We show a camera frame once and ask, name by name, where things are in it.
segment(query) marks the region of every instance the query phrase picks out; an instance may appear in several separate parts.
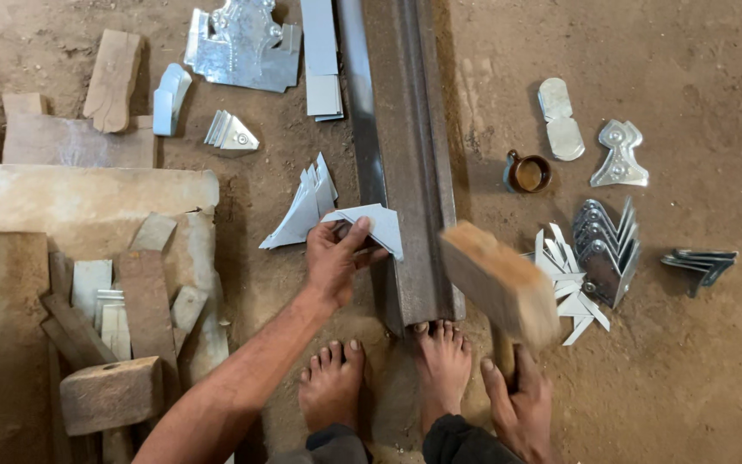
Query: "metal strip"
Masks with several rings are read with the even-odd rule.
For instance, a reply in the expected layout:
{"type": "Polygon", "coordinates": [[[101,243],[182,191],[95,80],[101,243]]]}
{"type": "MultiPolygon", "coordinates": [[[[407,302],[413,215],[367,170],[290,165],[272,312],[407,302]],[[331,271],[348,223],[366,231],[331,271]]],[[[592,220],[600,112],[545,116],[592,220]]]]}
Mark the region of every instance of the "metal strip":
{"type": "Polygon", "coordinates": [[[338,0],[338,13],[360,200],[397,211],[405,254],[403,263],[373,269],[377,308],[395,333],[458,321],[465,301],[438,248],[438,232],[456,224],[456,213],[431,5],[338,0]]]}

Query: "wooden block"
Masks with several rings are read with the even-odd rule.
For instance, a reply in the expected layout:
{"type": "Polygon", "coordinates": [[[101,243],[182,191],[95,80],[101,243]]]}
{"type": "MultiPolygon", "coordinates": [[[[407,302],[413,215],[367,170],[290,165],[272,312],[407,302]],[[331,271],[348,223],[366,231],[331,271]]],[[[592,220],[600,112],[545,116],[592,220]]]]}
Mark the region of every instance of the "wooden block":
{"type": "Polygon", "coordinates": [[[59,385],[67,434],[85,435],[137,424],[162,411],[158,357],[86,367],[59,385]]]}
{"type": "Polygon", "coordinates": [[[190,285],[183,285],[170,308],[170,317],[173,319],[173,339],[176,344],[176,354],[182,350],[182,344],[194,329],[196,320],[205,308],[208,294],[190,285]]]}
{"type": "Polygon", "coordinates": [[[102,343],[97,331],[85,314],[76,307],[71,307],[61,295],[50,295],[42,298],[42,304],[50,312],[76,345],[82,360],[88,366],[115,363],[116,355],[102,343]]]}
{"type": "Polygon", "coordinates": [[[121,134],[103,134],[89,121],[14,113],[7,118],[5,164],[80,168],[155,168],[153,116],[133,116],[121,134]]]}
{"type": "Polygon", "coordinates": [[[133,243],[130,244],[130,250],[139,251],[142,249],[153,249],[161,251],[165,248],[170,234],[176,227],[176,221],[163,216],[159,213],[151,213],[145,218],[145,221],[139,226],[139,232],[136,233],[133,243]]]}
{"type": "Polygon", "coordinates": [[[14,113],[48,114],[48,99],[40,93],[4,93],[2,103],[6,119],[14,113]]]}
{"type": "Polygon", "coordinates": [[[537,266],[467,221],[440,238],[448,279],[491,323],[535,349],[557,338],[553,284],[537,266]]]}
{"type": "Polygon", "coordinates": [[[62,402],[59,398],[59,383],[62,371],[59,366],[59,353],[53,342],[48,343],[48,366],[50,379],[50,427],[53,430],[54,462],[56,464],[73,464],[73,451],[70,438],[64,430],[62,402]]]}
{"type": "Polygon", "coordinates": [[[73,368],[74,371],[92,366],[92,364],[88,364],[85,361],[85,357],[79,353],[79,348],[77,348],[76,343],[67,336],[62,325],[59,324],[59,321],[57,321],[55,317],[50,316],[48,319],[42,321],[41,326],[51,343],[54,344],[55,349],[62,353],[65,361],[70,364],[70,367],[73,368]]]}
{"type": "Polygon", "coordinates": [[[102,306],[102,341],[119,361],[130,359],[130,332],[125,305],[102,306]]]}
{"type": "Polygon", "coordinates": [[[134,356],[161,357],[165,406],[170,408],[179,400],[182,388],[161,253],[142,250],[120,254],[119,282],[125,293],[134,356]]]}
{"type": "Polygon", "coordinates": [[[73,286],[73,262],[62,252],[48,253],[50,268],[50,291],[70,301],[70,290],[73,286]]]}
{"type": "Polygon", "coordinates": [[[99,132],[121,132],[129,123],[142,37],[105,29],[82,112],[99,132]]]}

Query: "dark pants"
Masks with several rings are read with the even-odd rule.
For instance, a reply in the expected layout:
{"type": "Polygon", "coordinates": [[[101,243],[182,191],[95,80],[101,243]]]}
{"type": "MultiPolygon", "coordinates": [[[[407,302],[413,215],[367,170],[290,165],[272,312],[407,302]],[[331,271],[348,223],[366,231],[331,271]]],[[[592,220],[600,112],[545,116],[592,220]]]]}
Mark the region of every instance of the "dark pants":
{"type": "MultiPolygon", "coordinates": [[[[423,443],[426,464],[524,464],[509,448],[460,415],[445,415],[431,426],[423,443]]],[[[272,464],[369,464],[370,453],[349,427],[331,424],[313,433],[305,449],[269,460],[272,464]]]]}

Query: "hand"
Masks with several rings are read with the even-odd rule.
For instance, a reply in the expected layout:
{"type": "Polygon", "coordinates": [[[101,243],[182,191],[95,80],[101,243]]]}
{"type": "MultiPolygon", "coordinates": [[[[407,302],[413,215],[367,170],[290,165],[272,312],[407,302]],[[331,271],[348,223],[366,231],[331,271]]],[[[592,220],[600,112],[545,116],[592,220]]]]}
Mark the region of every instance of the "hand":
{"type": "Polygon", "coordinates": [[[371,222],[367,217],[360,217],[347,234],[344,228],[335,232],[336,225],[336,221],[321,222],[307,238],[307,288],[321,296],[333,311],[351,300],[355,272],[388,256],[385,248],[357,253],[368,237],[371,222]]]}
{"type": "Polygon", "coordinates": [[[562,462],[551,448],[551,381],[538,369],[523,345],[514,345],[518,391],[509,395],[505,377],[487,357],[480,363],[491,399],[497,438],[529,464],[562,462]]]}

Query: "foot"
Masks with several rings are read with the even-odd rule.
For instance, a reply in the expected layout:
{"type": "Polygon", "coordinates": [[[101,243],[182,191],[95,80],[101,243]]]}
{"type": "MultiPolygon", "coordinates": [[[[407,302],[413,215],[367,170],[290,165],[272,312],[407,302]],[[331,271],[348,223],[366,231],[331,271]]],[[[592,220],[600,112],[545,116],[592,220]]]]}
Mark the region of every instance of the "foot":
{"type": "Polygon", "coordinates": [[[462,394],[471,376],[471,343],[449,321],[436,321],[432,325],[432,334],[428,322],[414,326],[424,436],[438,418],[460,414],[462,394]]]}
{"type": "Polygon", "coordinates": [[[363,381],[365,352],[357,340],[343,350],[334,340],[311,357],[299,383],[299,407],[311,433],[339,423],[357,429],[357,401],[363,381]],[[342,361],[345,351],[345,362],[342,361]]]}

